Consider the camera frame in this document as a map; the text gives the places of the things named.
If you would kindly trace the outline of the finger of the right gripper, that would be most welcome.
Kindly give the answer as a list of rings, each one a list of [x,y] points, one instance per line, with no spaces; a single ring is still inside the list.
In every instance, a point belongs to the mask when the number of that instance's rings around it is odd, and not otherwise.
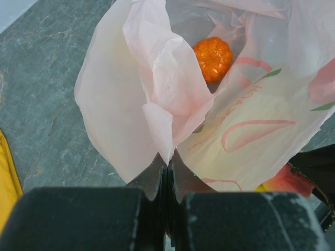
[[[300,152],[288,164],[317,188],[317,197],[334,216],[334,144]]]

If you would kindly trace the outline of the pink peach plastic bag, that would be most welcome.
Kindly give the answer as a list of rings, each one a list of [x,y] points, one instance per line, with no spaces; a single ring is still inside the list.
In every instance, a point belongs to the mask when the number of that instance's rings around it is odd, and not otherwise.
[[[210,37],[233,60],[208,84],[193,46]],[[74,96],[125,182],[178,150],[214,189],[252,191],[334,114],[334,1],[116,1]]]

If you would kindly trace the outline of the peach fruit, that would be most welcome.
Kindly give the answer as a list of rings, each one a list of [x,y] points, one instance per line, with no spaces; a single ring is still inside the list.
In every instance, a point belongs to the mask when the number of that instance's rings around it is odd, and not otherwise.
[[[314,188],[315,186],[302,174],[294,173],[292,167],[286,164],[273,178],[259,185],[255,191],[295,192],[307,198]]]

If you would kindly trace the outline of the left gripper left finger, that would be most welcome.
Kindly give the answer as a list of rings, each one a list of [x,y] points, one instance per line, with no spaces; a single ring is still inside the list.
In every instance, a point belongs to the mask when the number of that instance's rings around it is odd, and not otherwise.
[[[160,154],[126,186],[141,191],[132,250],[165,250],[167,165]]]

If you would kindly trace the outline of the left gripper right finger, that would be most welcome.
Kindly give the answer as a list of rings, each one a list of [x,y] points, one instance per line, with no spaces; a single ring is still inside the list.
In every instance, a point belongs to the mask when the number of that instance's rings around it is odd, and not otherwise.
[[[189,193],[215,193],[183,162],[178,150],[174,150],[167,166],[167,233],[171,246],[177,246],[177,238],[182,233],[182,201]]]

